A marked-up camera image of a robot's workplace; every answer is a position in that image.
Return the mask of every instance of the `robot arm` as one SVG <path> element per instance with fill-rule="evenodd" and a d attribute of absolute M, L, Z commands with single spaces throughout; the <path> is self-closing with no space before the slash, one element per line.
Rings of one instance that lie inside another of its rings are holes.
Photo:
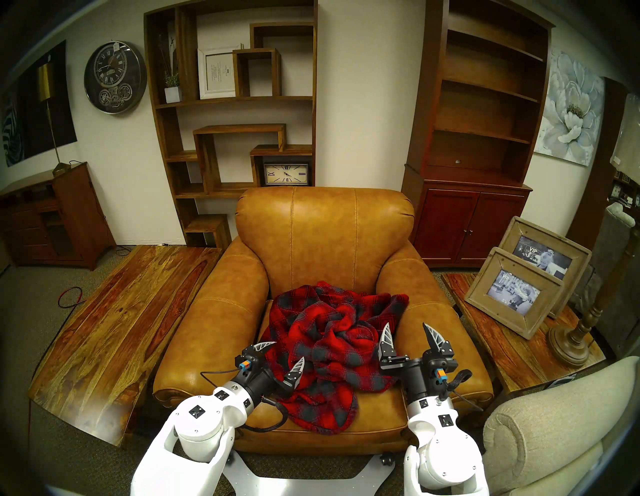
<path fill-rule="evenodd" d="M 422 325 L 430 346 L 422 358 L 397 356 L 388 325 L 378 348 L 380 368 L 402 381 L 408 427 L 418 438 L 418 447 L 409 446 L 404 456 L 404 496 L 430 494 L 420 486 L 432 490 L 451 486 L 453 494 L 488 496 L 480 450 L 456 425 L 458 412 L 449 399 L 449 392 L 471 374 L 460 371 L 447 384 L 447 373 L 458 366 L 451 343 Z"/>
<path fill-rule="evenodd" d="M 264 352 L 273 344 L 262 342 L 245 348 L 236 357 L 239 372 L 233 380 L 216 388 L 211 396 L 192 396 L 178 405 L 138 465 L 131 482 L 132 496 L 213 494 L 233 448 L 236 429 L 261 401 L 273 404 L 266 396 L 278 389 L 291 395 L 300 383 L 304 358 L 283 381 L 265 367 Z M 285 421 L 283 415 L 277 426 Z M 173 453 L 178 440 L 190 460 Z"/>

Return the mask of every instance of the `white planter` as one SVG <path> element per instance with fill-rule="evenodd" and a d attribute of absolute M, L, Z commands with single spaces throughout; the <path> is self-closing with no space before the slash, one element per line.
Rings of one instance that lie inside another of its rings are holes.
<path fill-rule="evenodd" d="M 182 102 L 182 88 L 174 86 L 173 88 L 165 88 L 164 96 L 167 103 Z"/>

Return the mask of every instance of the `black and white artwork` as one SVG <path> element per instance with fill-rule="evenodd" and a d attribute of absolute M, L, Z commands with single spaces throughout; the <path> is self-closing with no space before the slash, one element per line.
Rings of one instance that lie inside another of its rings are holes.
<path fill-rule="evenodd" d="M 535 152 L 588 167 L 598 146 L 604 80 L 557 48 L 551 50 L 545 110 Z"/>
<path fill-rule="evenodd" d="M 520 236 L 513 254 L 560 280 L 564 279 L 572 261 L 562 253 L 555 252 L 548 246 L 526 236 Z"/>
<path fill-rule="evenodd" d="M 38 98 L 38 67 L 53 64 L 54 96 L 49 99 L 58 147 L 77 141 L 67 94 L 67 45 L 61 42 L 25 70 L 2 96 L 2 141 L 7 167 L 53 148 L 47 103 Z"/>
<path fill-rule="evenodd" d="M 540 294 L 540 290 L 524 282 L 511 272 L 501 270 L 487 293 L 494 300 L 505 304 L 521 316 L 527 312 Z"/>

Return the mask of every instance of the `gray carpet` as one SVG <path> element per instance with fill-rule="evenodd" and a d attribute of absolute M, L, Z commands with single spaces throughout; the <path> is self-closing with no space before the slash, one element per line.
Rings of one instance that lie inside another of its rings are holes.
<path fill-rule="evenodd" d="M 0 276 L 0 419 L 13 437 L 11 453 L 27 453 L 28 400 L 26 392 L 38 360 L 67 316 L 58 308 L 58 295 L 70 286 L 80 286 L 84 296 L 95 288 L 123 258 L 111 251 L 94 272 L 80 268 L 51 266 L 10 267 Z M 63 303 L 75 302 L 75 294 Z M 168 410 L 153 400 L 142 408 L 147 418 L 161 422 Z M 144 432 L 143 423 L 117 448 L 66 424 L 32 404 L 29 464 L 47 484 L 86 496 L 128 495 L 131 478 L 151 442 L 154 432 Z M 368 456 L 263 456 L 242 454 L 258 476 L 300 479 L 331 479 L 355 476 Z M 232 490 L 224 477 L 216 496 Z M 377 492 L 396 496 L 403 492 L 402 454 L 396 469 Z"/>

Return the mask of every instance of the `lamp base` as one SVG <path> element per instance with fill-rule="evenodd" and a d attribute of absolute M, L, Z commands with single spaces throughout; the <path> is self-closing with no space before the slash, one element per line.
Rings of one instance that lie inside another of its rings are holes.
<path fill-rule="evenodd" d="M 56 168 L 53 170 L 53 177 L 58 177 L 59 175 L 63 175 L 65 172 L 69 172 L 71 170 L 71 164 L 65 164 L 63 162 L 58 163 Z"/>
<path fill-rule="evenodd" d="M 573 329 L 570 327 L 556 326 L 547 333 L 547 342 L 558 360 L 570 367 L 578 368 L 589 358 L 589 348 L 584 339 L 576 344 L 569 336 L 571 331 Z"/>

